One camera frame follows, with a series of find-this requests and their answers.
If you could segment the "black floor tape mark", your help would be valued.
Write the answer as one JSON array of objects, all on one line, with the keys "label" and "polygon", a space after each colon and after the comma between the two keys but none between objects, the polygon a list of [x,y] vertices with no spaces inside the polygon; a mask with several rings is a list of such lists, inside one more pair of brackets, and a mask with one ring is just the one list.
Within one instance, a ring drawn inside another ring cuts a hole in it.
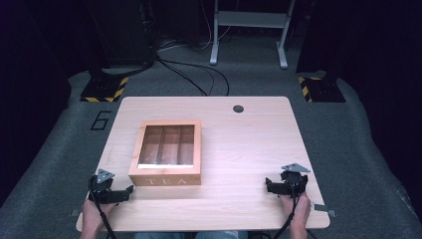
[{"label": "black floor tape mark", "polygon": [[91,130],[105,130],[111,111],[99,111],[91,125]]}]

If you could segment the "person's right hand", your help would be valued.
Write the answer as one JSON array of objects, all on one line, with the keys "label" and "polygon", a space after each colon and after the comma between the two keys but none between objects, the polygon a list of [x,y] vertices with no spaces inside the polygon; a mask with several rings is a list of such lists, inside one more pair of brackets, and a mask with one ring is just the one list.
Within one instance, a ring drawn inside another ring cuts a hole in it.
[{"label": "person's right hand", "polygon": [[280,199],[285,211],[285,214],[289,216],[294,213],[293,219],[290,223],[291,231],[305,231],[306,224],[311,212],[311,201],[307,194],[302,193],[297,202],[290,196],[280,195]]}]

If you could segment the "dark cabinet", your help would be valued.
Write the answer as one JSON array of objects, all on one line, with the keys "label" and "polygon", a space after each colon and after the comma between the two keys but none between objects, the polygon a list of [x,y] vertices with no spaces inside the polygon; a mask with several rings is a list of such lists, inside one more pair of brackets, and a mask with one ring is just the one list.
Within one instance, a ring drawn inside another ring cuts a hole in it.
[{"label": "dark cabinet", "polygon": [[145,0],[87,0],[87,3],[111,67],[152,65],[151,18]]}]

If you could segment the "wooden tea box glass lid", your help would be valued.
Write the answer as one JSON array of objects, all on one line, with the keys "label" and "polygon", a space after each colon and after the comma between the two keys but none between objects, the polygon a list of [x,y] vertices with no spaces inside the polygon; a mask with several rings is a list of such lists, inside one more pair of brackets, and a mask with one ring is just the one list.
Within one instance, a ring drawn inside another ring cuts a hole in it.
[{"label": "wooden tea box glass lid", "polygon": [[146,120],[139,130],[128,176],[136,186],[201,184],[199,120]]}]

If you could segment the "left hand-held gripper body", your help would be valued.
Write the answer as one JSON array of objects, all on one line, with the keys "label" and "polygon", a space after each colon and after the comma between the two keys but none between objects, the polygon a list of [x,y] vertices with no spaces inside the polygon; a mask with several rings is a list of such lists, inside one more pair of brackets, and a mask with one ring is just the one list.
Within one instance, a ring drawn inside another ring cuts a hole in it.
[{"label": "left hand-held gripper body", "polygon": [[104,169],[89,180],[89,200],[97,203],[111,203],[111,185],[114,174]]}]

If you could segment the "black base with hazard tape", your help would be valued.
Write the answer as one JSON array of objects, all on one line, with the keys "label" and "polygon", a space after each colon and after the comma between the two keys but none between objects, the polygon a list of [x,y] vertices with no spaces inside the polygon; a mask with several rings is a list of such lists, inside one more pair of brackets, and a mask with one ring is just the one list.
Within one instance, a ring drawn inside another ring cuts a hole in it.
[{"label": "black base with hazard tape", "polygon": [[309,103],[344,103],[337,84],[328,84],[321,78],[299,77],[305,100]]},{"label": "black base with hazard tape", "polygon": [[102,81],[89,80],[81,93],[81,102],[117,102],[121,97],[128,78],[111,77]]}]

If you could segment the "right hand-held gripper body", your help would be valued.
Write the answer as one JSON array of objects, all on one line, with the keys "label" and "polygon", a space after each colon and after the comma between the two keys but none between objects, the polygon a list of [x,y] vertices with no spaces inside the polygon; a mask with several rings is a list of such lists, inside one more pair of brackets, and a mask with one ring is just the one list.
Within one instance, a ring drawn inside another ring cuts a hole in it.
[{"label": "right hand-held gripper body", "polygon": [[299,197],[306,191],[310,170],[298,163],[284,165],[282,170],[283,191],[281,194],[290,195],[292,198]]}]

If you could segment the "white metal stand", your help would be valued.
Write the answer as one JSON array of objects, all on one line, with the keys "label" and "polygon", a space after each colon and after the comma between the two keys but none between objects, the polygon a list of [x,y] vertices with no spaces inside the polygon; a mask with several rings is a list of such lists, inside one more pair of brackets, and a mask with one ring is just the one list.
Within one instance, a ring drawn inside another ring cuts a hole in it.
[{"label": "white metal stand", "polygon": [[289,6],[286,13],[264,13],[264,12],[238,12],[222,11],[219,9],[219,0],[214,3],[214,21],[213,21],[213,44],[209,63],[214,66],[217,64],[219,51],[219,28],[225,27],[252,27],[266,29],[281,29],[282,35],[276,43],[279,56],[279,64],[282,69],[288,67],[288,61],[285,52],[285,43],[288,36],[288,30],[293,17],[293,11],[297,0],[289,0]]}]

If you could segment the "person's left hand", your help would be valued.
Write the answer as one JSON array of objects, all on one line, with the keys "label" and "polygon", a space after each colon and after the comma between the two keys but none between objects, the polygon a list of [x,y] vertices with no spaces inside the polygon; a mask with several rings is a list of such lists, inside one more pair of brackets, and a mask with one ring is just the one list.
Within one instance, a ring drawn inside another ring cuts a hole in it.
[{"label": "person's left hand", "polygon": [[93,201],[86,200],[83,207],[83,228],[82,232],[97,231],[103,227],[104,222],[101,214]]}]

